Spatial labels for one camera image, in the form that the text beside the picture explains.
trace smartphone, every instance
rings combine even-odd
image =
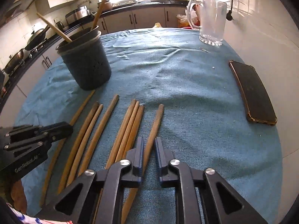
[[[229,61],[245,105],[249,122],[275,125],[275,115],[269,95],[253,66]]]

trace glass jug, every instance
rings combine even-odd
[[[200,26],[194,25],[190,11],[194,4],[200,7]],[[192,29],[199,30],[200,41],[213,46],[221,46],[226,20],[226,3],[216,0],[190,0],[187,19]]]

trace blue towel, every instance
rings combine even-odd
[[[104,112],[117,93],[119,102],[89,168],[104,169],[131,99],[145,106],[138,133],[145,140],[162,103],[165,111],[158,135],[163,146],[172,149],[174,156],[190,167],[216,169],[268,223],[274,223],[282,183],[279,137],[276,127],[246,120],[242,98],[228,66],[229,60],[242,62],[235,51],[225,41],[219,48],[204,44],[198,39],[198,31],[187,29],[127,30],[101,38],[112,76],[97,89],[65,143],[53,171],[47,202],[56,194],[76,133],[92,104],[97,100],[103,103]],[[88,94],[58,58],[27,97],[16,125],[69,122]],[[56,143],[46,162],[22,179],[30,215],[40,210],[41,187],[55,147]],[[127,223],[175,223],[174,189],[160,187],[154,152]]]

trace wok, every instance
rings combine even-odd
[[[30,51],[36,46],[38,46],[40,43],[42,43],[46,37],[46,32],[49,30],[49,28],[50,26],[47,25],[44,29],[39,29],[36,32],[33,31],[33,35],[28,40],[25,50]]]
[[[24,57],[24,49],[21,49],[18,53],[16,53],[4,67],[3,71],[7,74],[10,74],[17,65],[20,64]]]

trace kitchen counter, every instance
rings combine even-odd
[[[151,1],[149,3],[144,3],[144,2],[139,2],[139,3],[131,3],[131,4],[124,4],[118,7],[113,8],[111,11],[107,11],[105,13],[102,13],[100,16],[101,18],[116,14],[116,13],[122,13],[125,11],[130,11],[130,10],[136,10],[136,9],[142,9],[145,7],[186,7],[189,1],[186,0],[175,0],[174,3],[171,3],[169,0],[155,0]],[[76,24],[74,26],[71,26],[71,28],[66,28],[65,33],[68,34],[75,30],[76,28],[90,23],[93,20],[93,18],[88,18],[86,19],[83,23],[81,24]],[[45,52],[47,49],[49,49],[53,44],[55,44],[58,40],[61,39],[61,36],[58,34],[53,35],[52,37],[48,38],[47,42],[43,45],[43,47],[38,51],[38,53],[35,53],[32,55],[32,58],[27,58],[25,59],[24,65],[16,69],[16,71],[13,74],[13,77],[9,79],[8,83],[5,85],[6,86],[6,94],[0,99],[0,113],[9,97],[11,94],[12,90],[14,87],[17,86],[17,83],[20,81],[22,76],[25,74],[25,72],[30,68],[30,66],[39,58],[43,52]]]

